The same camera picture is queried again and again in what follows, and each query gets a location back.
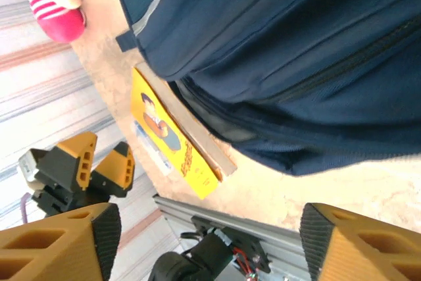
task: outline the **yellow book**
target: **yellow book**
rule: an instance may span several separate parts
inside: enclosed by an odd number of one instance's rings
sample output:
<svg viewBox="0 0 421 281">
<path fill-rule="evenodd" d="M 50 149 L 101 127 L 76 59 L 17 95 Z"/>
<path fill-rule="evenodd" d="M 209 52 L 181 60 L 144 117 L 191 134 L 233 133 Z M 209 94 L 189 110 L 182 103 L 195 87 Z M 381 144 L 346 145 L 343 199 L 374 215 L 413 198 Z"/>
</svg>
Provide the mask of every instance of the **yellow book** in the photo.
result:
<svg viewBox="0 0 421 281">
<path fill-rule="evenodd" d="M 133 69 L 131 112 L 199 198 L 204 199 L 216 189 L 218 179 L 215 173 L 177 127 L 136 68 Z"/>
</svg>

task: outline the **beige floor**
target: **beige floor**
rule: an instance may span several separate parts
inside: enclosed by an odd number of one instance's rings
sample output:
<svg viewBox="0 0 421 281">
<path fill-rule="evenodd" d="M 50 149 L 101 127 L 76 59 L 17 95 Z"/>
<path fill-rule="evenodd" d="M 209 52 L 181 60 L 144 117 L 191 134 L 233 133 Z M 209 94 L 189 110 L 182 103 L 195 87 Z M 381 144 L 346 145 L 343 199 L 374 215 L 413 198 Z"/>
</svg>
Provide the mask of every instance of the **beige floor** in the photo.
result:
<svg viewBox="0 0 421 281">
<path fill-rule="evenodd" d="M 136 51 L 120 53 L 113 40 L 127 28 L 118 0 L 84 0 L 83 9 L 87 30 L 74 50 L 162 196 L 294 230 L 306 202 L 324 202 L 421 232 L 421 159 L 292 178 L 229 149 L 238 171 L 199 201 L 178 174 L 158 171 L 132 133 L 130 69 L 142 58 Z"/>
</svg>

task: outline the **screw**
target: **screw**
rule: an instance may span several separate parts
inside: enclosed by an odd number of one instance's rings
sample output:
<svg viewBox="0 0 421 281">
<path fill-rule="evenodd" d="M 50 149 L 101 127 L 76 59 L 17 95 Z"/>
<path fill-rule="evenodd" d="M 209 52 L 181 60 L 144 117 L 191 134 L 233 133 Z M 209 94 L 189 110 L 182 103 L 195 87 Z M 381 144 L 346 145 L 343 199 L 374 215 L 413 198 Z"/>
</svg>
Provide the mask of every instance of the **screw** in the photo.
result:
<svg viewBox="0 0 421 281">
<path fill-rule="evenodd" d="M 255 256 L 253 257 L 253 262 L 254 262 L 254 263 L 259 263 L 259 262 L 260 262 L 260 256 L 259 256 L 259 255 L 255 255 Z"/>
</svg>

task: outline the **purple cable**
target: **purple cable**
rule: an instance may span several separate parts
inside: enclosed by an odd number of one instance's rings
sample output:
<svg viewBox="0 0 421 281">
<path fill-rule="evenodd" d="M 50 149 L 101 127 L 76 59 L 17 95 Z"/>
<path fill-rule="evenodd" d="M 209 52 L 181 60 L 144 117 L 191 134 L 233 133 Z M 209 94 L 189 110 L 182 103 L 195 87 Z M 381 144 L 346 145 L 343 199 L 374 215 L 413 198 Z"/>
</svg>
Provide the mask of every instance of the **purple cable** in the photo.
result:
<svg viewBox="0 0 421 281">
<path fill-rule="evenodd" d="M 20 198 L 20 213 L 22 214 L 22 222 L 28 223 L 28 215 L 26 214 L 26 202 L 31 198 L 32 194 L 26 192 L 23 197 Z"/>
</svg>

